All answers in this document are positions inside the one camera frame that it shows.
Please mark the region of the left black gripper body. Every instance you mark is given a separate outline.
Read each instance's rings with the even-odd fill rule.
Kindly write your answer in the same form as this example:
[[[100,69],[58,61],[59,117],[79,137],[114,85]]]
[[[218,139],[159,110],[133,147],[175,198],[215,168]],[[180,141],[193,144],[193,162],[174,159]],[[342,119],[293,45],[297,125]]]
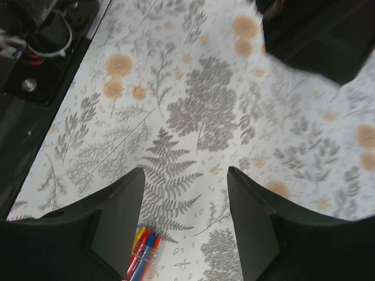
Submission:
[[[374,50],[374,1],[256,1],[266,51],[344,85]]]

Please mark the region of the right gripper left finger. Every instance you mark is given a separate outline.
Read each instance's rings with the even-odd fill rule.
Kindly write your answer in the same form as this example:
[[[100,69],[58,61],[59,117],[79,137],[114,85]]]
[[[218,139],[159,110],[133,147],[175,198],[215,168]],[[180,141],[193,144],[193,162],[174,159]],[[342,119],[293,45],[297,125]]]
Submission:
[[[131,170],[40,218],[1,222],[2,280],[125,280],[145,187]]]

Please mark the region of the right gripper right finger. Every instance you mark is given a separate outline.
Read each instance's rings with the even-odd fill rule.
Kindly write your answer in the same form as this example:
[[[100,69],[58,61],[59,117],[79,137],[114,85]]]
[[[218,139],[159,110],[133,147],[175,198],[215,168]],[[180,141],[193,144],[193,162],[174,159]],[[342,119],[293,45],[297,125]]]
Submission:
[[[233,166],[227,187],[244,280],[374,279],[373,217],[317,213]]]

